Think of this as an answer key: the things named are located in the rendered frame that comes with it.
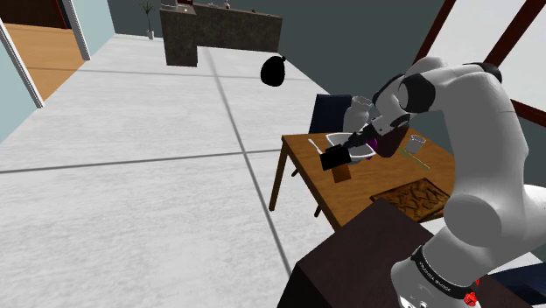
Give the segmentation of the white crumpled vase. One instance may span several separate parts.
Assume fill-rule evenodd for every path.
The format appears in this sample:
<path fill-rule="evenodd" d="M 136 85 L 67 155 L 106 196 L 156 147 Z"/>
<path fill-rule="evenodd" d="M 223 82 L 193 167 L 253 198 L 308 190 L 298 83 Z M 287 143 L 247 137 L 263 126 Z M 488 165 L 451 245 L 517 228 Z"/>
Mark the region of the white crumpled vase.
<path fill-rule="evenodd" d="M 343 132 L 360 131 L 369 119 L 369 110 L 374 106 L 371 100 L 363 96 L 354 96 L 346 110 L 343 120 Z"/>

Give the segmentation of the white bowl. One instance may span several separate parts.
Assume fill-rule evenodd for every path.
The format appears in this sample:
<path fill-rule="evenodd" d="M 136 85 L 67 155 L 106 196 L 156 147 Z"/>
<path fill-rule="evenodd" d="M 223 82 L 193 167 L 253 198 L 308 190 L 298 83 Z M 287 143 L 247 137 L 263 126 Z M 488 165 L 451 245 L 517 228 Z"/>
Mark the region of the white bowl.
<path fill-rule="evenodd" d="M 351 136 L 351 133 L 348 132 L 336 132 L 326 134 L 326 141 L 331 145 L 335 146 L 338 144 L 343 144 Z M 358 164 L 362 160 L 370 159 L 376 154 L 374 148 L 368 143 L 365 143 L 361 146 L 353 147 L 349 149 L 349 154 L 351 158 L 350 165 Z"/>

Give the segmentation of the dark red vase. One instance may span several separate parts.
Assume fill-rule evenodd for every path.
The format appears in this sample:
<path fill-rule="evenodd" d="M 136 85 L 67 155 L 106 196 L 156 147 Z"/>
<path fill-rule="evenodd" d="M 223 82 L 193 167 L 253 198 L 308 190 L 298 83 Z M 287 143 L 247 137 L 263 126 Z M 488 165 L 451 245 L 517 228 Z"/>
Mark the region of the dark red vase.
<path fill-rule="evenodd" d="M 409 128 L 410 126 L 406 123 L 399 128 L 391 130 L 383 136 L 377 136 L 375 138 L 377 142 L 377 149 L 375 152 L 382 158 L 392 157 L 405 138 Z"/>

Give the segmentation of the black box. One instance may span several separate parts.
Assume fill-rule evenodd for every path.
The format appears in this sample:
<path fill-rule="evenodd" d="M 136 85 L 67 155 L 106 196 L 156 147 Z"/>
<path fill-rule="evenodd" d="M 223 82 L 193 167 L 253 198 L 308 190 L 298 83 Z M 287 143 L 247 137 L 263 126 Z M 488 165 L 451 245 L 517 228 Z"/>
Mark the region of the black box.
<path fill-rule="evenodd" d="M 324 171 L 352 162 L 348 148 L 341 144 L 327 148 L 319 158 Z"/>

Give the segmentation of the dark blue chair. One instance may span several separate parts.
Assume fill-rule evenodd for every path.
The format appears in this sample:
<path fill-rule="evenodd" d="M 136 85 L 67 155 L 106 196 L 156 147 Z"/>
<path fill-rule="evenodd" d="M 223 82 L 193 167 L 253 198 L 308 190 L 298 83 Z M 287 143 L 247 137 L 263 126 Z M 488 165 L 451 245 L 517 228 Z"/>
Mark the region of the dark blue chair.
<path fill-rule="evenodd" d="M 345 113 L 351 103 L 350 94 L 317 94 L 309 133 L 341 132 Z"/>
<path fill-rule="evenodd" d="M 529 305 L 546 305 L 546 263 L 506 269 L 491 274 Z"/>

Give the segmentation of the brown wooden block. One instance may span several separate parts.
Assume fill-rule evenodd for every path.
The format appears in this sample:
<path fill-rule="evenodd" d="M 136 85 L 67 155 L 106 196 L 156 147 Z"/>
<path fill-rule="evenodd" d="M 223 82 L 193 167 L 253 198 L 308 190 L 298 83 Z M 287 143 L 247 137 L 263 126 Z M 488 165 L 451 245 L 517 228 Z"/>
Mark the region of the brown wooden block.
<path fill-rule="evenodd" d="M 343 182 L 352 178 L 347 164 L 332 168 L 332 176 L 335 183 Z"/>

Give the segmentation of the brown wooden table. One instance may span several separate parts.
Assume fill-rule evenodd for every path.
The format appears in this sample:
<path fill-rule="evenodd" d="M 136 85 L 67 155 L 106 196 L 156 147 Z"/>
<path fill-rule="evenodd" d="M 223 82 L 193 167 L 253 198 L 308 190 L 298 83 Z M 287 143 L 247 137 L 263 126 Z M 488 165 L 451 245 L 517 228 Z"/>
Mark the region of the brown wooden table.
<path fill-rule="evenodd" d="M 427 141 L 416 157 L 430 167 L 426 171 L 412 159 L 396 152 L 392 157 L 374 156 L 349 167 L 352 178 L 335 183 L 333 174 L 321 167 L 319 154 L 308 138 L 321 149 L 328 146 L 326 135 L 283 135 L 282 148 L 272 188 L 269 210 L 273 211 L 284 175 L 287 159 L 298 170 L 321 212 L 333 229 L 337 230 L 371 204 L 370 196 L 382 193 L 421 178 L 427 178 L 450 194 L 454 185 L 454 156 L 432 141 Z"/>

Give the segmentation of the white cup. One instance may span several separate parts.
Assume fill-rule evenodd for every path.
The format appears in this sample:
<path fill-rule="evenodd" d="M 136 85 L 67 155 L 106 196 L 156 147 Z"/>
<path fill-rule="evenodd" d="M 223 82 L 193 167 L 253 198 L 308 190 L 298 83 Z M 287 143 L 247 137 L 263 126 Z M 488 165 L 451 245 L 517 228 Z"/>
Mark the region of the white cup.
<path fill-rule="evenodd" d="M 404 149 L 410 154 L 416 154 L 420 151 L 425 143 L 426 139 L 422 136 L 411 135 Z"/>

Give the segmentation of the yellow-green ruler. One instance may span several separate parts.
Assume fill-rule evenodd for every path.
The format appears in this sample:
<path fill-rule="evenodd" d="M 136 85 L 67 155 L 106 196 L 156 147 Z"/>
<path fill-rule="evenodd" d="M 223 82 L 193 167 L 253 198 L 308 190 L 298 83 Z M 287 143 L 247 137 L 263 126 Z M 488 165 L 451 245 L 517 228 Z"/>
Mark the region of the yellow-green ruler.
<path fill-rule="evenodd" d="M 429 171 L 431 169 L 427 164 L 425 164 L 423 161 L 421 161 L 420 159 L 418 159 L 411 153 L 407 152 L 404 148 L 399 147 L 397 151 L 401 153 L 405 158 L 412 159 L 413 161 L 415 161 L 418 165 L 423 167 L 426 171 Z"/>

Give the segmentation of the black round bag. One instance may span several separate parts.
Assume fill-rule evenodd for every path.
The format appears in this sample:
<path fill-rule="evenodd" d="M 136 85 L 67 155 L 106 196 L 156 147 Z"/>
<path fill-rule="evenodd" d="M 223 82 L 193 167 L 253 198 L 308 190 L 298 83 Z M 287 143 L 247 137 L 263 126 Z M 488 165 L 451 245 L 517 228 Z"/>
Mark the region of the black round bag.
<path fill-rule="evenodd" d="M 272 56 L 267 59 L 260 72 L 262 83 L 271 87 L 281 86 L 285 78 L 285 61 L 284 56 Z"/>

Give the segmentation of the dark maroon robot stand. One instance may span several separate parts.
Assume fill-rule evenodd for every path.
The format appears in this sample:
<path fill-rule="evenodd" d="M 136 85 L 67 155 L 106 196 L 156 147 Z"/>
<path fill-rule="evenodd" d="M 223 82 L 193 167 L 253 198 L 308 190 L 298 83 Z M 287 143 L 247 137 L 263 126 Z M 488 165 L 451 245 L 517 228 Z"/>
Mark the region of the dark maroon robot stand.
<path fill-rule="evenodd" d="M 502 261 L 473 247 L 447 228 L 431 234 L 409 216 L 378 199 L 300 259 L 277 308 L 401 308 L 391 279 L 402 266 L 404 288 L 422 279 L 406 263 L 417 246 L 442 278 L 468 285 L 479 280 L 481 308 L 535 308 L 489 276 Z"/>

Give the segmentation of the dark stone counter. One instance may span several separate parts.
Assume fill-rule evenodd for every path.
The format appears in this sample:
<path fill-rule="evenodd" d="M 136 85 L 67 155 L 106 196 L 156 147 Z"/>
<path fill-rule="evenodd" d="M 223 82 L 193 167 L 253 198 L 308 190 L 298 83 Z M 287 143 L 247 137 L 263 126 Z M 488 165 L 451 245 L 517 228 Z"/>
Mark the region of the dark stone counter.
<path fill-rule="evenodd" d="M 249 10 L 195 3 L 159 11 L 168 66 L 196 67 L 198 48 L 276 53 L 283 19 Z"/>

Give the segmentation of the potted plant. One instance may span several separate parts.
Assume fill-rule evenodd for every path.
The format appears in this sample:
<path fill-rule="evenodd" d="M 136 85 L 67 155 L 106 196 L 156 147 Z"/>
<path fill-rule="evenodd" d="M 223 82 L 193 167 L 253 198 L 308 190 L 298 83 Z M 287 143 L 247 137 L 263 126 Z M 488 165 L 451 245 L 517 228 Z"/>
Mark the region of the potted plant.
<path fill-rule="evenodd" d="M 139 7 L 143 10 L 143 13 L 145 14 L 146 16 L 146 20 L 147 20 L 147 30 L 146 30 L 146 35 L 148 37 L 149 40 L 153 40 L 154 39 L 154 31 L 152 30 L 152 27 L 151 27 L 151 13 L 156 9 L 154 5 L 152 5 L 151 3 L 149 2 L 141 2 L 139 4 Z"/>

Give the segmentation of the window with dark red frame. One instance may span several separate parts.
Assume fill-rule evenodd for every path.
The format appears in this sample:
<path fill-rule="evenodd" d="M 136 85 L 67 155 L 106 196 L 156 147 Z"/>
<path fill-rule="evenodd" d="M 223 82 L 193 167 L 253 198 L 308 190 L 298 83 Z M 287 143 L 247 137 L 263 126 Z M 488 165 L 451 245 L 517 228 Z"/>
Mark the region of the window with dark red frame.
<path fill-rule="evenodd" d="M 444 0 L 427 55 L 497 66 L 517 115 L 546 128 L 546 0 Z"/>

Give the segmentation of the white door frame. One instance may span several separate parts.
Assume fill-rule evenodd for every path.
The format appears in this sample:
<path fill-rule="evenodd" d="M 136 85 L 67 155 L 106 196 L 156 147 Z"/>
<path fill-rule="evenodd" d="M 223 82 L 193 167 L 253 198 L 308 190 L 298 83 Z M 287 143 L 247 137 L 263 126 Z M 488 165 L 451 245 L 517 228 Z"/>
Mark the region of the white door frame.
<path fill-rule="evenodd" d="M 0 0 L 0 42 L 39 109 L 90 60 L 73 0 Z"/>

